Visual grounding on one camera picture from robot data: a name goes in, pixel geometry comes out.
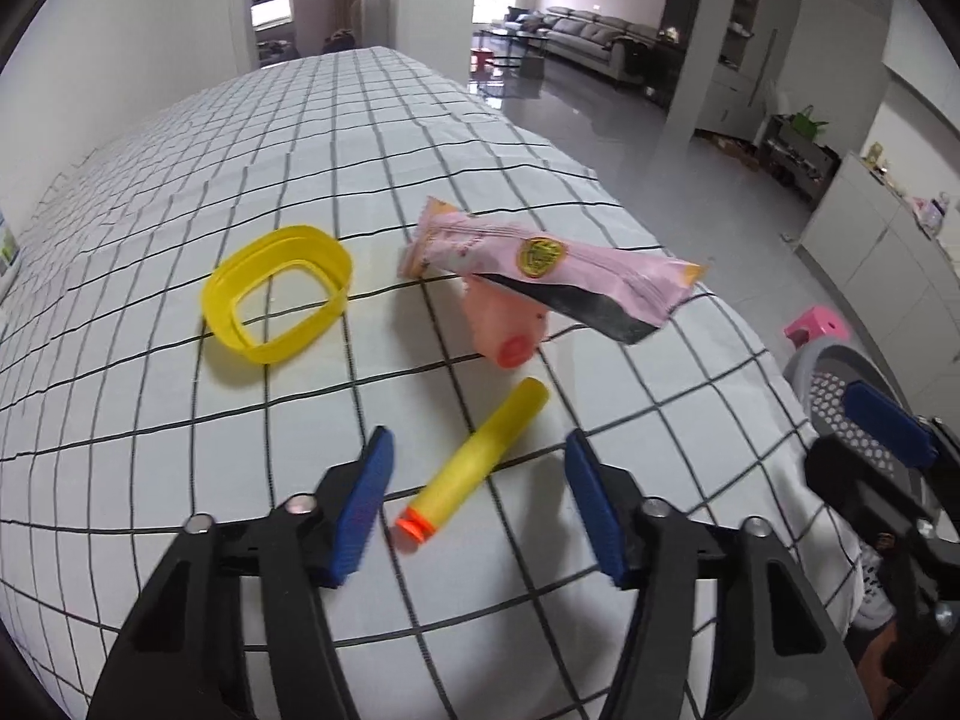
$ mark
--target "gray plastic basket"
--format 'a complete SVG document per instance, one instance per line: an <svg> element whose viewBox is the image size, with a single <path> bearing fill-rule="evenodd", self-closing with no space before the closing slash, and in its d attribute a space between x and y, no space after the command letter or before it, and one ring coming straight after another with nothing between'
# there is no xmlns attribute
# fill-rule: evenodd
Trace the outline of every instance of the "gray plastic basket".
<svg viewBox="0 0 960 720"><path fill-rule="evenodd" d="M843 394L848 384L855 381L866 381L899 403L893 389L872 362L848 343L823 336L800 348L786 365L784 377L793 386L800 405L818 434L837 435L901 488L922 498L920 475L906 469L876 439L844 414Z"/></svg>

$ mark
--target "tablecloth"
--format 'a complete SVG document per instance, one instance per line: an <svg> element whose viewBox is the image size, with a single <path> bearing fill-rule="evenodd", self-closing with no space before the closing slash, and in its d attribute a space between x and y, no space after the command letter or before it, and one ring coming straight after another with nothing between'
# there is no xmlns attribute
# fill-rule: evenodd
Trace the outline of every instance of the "tablecloth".
<svg viewBox="0 0 960 720"><path fill-rule="evenodd" d="M192 512L265 514L355 459L379 424L397 440L381 518L360 570L323 591L364 720L597 717L634 597L597 571L565 486L559 449L574 426L692 517L767 517L848 624L856 538L803 486L813 429L736 312L699 287L631 347L554 314L541 354L507 374L474 353L459 279L397 277L427 196L662 252L591 170L386 49L194 95L47 191L3 304L0 619L73 717ZM287 224L347 247L349 309L298 357L258 367L206 331L200 290L224 257ZM242 310L270 335L322 300L290 271ZM544 412L443 531L397 551L389 523L525 375L549 386ZM251 684L269 717L256 596L245 584ZM712 648L709 584L698 598L688 715Z"/></svg>

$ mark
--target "blue rubber pad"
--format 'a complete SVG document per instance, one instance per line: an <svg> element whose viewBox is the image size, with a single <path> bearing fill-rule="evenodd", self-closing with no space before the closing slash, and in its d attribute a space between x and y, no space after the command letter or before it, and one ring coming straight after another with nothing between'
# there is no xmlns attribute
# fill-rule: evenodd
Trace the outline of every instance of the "blue rubber pad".
<svg viewBox="0 0 960 720"><path fill-rule="evenodd" d="M596 463L597 460L585 439L577 433L566 437L563 453L566 483L573 491L580 519L587 529L590 546L593 547L600 570L613 580L613 584L621 587L627 573L623 530L604 492Z"/></svg>
<svg viewBox="0 0 960 720"><path fill-rule="evenodd" d="M928 469L936 461L937 450L928 429L866 382L848 384L843 408L849 419L909 469Z"/></svg>
<svg viewBox="0 0 960 720"><path fill-rule="evenodd" d="M330 578L339 587L357 570L364 547L394 473L394 434L377 428L365 452L366 464L337 519Z"/></svg>

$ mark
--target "yellow plastic ring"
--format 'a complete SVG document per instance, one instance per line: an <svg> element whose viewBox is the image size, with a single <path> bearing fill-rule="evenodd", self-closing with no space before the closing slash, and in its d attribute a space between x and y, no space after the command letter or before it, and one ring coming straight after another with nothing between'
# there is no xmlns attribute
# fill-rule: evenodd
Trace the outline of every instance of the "yellow plastic ring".
<svg viewBox="0 0 960 720"><path fill-rule="evenodd" d="M329 300L295 327L258 343L237 317L237 304L288 268L301 268L315 276ZM347 309L352 274L350 255L338 240L306 224L282 227L224 260L203 285L200 307L220 343L251 362L270 365L293 357L339 319Z"/></svg>

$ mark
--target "candy wrapper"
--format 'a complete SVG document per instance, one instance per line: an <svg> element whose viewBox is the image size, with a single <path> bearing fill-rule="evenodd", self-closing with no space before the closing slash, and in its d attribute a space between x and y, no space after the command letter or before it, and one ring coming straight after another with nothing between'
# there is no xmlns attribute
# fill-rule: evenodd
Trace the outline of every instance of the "candy wrapper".
<svg viewBox="0 0 960 720"><path fill-rule="evenodd" d="M621 343L637 343L662 327L704 274L683 260L472 217L435 197L419 218L400 273L420 278L429 265L483 276Z"/></svg>

